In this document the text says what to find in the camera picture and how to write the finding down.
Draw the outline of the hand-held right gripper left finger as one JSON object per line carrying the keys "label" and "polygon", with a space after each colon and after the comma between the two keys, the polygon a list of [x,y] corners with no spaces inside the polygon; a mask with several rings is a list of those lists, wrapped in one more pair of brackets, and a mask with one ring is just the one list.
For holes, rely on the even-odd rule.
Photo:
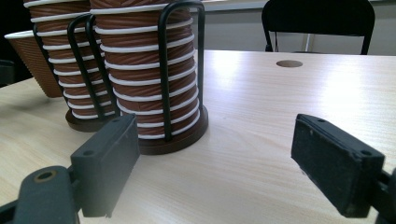
{"label": "hand-held right gripper left finger", "polygon": [[84,217],[111,217],[140,156],[135,115],[108,122],[71,155]]}

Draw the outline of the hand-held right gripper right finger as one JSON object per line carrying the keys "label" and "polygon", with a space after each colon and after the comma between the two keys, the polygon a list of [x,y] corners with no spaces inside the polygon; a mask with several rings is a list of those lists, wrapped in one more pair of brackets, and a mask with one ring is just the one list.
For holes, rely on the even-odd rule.
{"label": "hand-held right gripper right finger", "polygon": [[366,217],[385,155],[325,119],[299,114],[291,157],[344,217]]}

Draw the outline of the black wire cup holder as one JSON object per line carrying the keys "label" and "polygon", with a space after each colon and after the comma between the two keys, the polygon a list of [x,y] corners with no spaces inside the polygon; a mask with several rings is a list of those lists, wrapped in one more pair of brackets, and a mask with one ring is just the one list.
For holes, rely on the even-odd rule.
{"label": "black wire cup holder", "polygon": [[[193,18],[191,29],[194,33],[194,47],[195,54],[194,60],[196,62],[196,75],[197,75],[197,87],[198,97],[200,100],[199,109],[201,112],[198,122],[186,132],[172,135],[170,125],[170,100],[169,100],[169,85],[168,85],[168,69],[167,69],[167,41],[166,41],[166,22],[169,15],[177,10],[187,8]],[[95,16],[91,14],[91,10],[82,16],[75,18],[69,23],[67,28],[68,39],[70,45],[73,48],[73,52],[78,61],[78,66],[81,74],[84,76],[84,81],[87,86],[91,85],[90,79],[87,77],[87,70],[84,67],[80,54],[77,49],[76,39],[74,38],[74,30],[78,24],[83,24],[86,36],[90,42],[92,53],[94,55],[96,64],[100,70],[102,79],[106,85],[106,90],[110,96],[112,106],[114,107],[115,114],[112,116],[106,116],[103,112],[99,112],[97,119],[77,119],[70,113],[70,108],[66,114],[66,120],[69,125],[79,131],[92,132],[98,130],[106,121],[115,118],[117,116],[125,116],[121,114],[120,109],[117,105],[117,98],[113,92],[111,82],[109,80],[108,71],[105,66],[105,53],[100,49],[102,43],[101,37],[95,32],[96,21]],[[34,28],[35,38],[40,43],[47,62],[49,63],[48,53],[43,49],[43,43],[41,38],[36,34],[36,26]],[[158,155],[166,154],[181,150],[185,147],[190,146],[196,142],[205,133],[208,125],[208,114],[207,110],[203,105],[203,72],[204,72],[204,35],[205,35],[205,7],[201,0],[176,0],[176,2],[167,5],[158,20],[158,42],[160,51],[160,70],[161,70],[161,86],[163,95],[163,117],[164,117],[164,128],[165,137],[161,139],[145,140],[141,139],[138,135],[140,150],[145,155]],[[49,63],[51,72],[53,74],[53,67]]]}

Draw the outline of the stack of brown paper cups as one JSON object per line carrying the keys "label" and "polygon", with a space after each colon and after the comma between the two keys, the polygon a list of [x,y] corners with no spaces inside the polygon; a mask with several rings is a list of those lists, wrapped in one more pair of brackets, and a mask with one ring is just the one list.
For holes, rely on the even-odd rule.
{"label": "stack of brown paper cups", "polygon": [[63,89],[70,113],[77,119],[97,119],[98,113],[115,114],[106,85],[96,64],[84,25],[74,30],[77,49],[91,85],[87,86],[78,61],[68,39],[67,28],[75,18],[87,14],[89,0],[23,0],[41,38],[43,49],[48,53],[53,74]]}
{"label": "stack of brown paper cups", "polygon": [[[138,135],[165,137],[158,20],[176,0],[90,0],[95,32],[101,37],[105,66],[121,114],[137,116]],[[194,60],[193,18],[187,8],[173,11],[166,22],[171,134],[199,120]]]}

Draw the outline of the single brown ribbed cup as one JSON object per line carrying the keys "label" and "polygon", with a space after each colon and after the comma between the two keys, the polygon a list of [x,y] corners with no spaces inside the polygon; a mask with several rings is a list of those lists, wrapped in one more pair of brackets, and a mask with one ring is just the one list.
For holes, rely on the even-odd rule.
{"label": "single brown ribbed cup", "polygon": [[5,35],[5,39],[15,49],[28,71],[49,98],[58,98],[62,92],[50,67],[35,40],[32,30]]}

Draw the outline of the dark round table grommet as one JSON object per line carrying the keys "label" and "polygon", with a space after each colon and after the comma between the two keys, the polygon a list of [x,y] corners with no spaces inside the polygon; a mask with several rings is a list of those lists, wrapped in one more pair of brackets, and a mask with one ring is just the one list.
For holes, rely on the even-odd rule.
{"label": "dark round table grommet", "polygon": [[286,68],[296,68],[296,67],[301,67],[303,63],[295,60],[282,60],[282,61],[278,61],[276,65]]}

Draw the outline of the black folding chair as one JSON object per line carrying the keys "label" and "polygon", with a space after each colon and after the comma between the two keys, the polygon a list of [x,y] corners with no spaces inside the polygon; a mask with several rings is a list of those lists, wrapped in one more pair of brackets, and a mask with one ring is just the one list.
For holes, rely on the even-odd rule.
{"label": "black folding chair", "polygon": [[367,55],[375,27],[369,0],[269,0],[262,9],[265,50],[277,51],[270,33],[363,37],[361,55]]}

